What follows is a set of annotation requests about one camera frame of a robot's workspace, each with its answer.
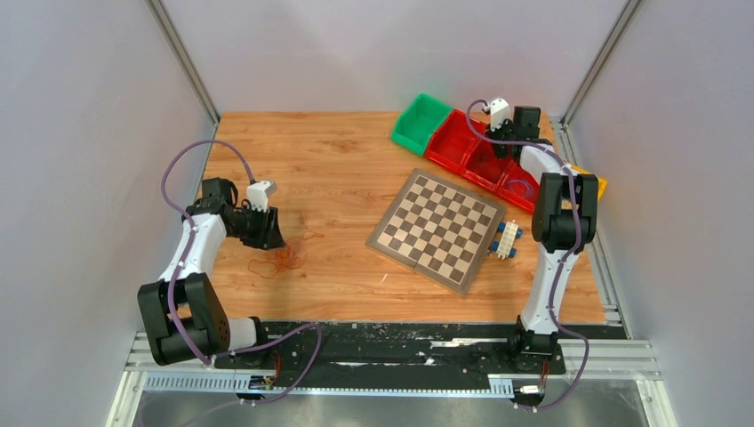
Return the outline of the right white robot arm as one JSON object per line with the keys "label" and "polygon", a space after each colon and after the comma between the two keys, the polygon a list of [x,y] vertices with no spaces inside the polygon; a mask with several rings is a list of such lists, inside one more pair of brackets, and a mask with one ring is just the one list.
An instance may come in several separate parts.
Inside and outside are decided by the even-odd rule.
{"label": "right white robot arm", "polygon": [[538,260],[532,289],[517,317],[507,359],[526,372],[550,362],[557,352],[558,321],[567,281],[597,228],[598,178],[579,173],[539,136],[540,111],[511,108],[502,98],[488,101],[485,136],[497,157],[511,159],[537,180],[532,235]]}

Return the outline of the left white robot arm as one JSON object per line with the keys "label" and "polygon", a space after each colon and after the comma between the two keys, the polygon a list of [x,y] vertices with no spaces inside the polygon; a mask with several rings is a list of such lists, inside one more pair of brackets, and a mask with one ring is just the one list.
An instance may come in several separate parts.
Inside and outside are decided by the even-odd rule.
{"label": "left white robot arm", "polygon": [[200,198],[181,216],[181,240],[171,262],[157,281],[141,286],[137,294],[149,348],[159,366],[211,357],[233,345],[250,368],[270,361],[271,343],[256,334],[254,321],[228,318],[210,276],[226,238],[265,251],[285,247],[278,210],[269,203],[276,190],[273,181],[254,181],[240,198],[230,180],[202,182]]}

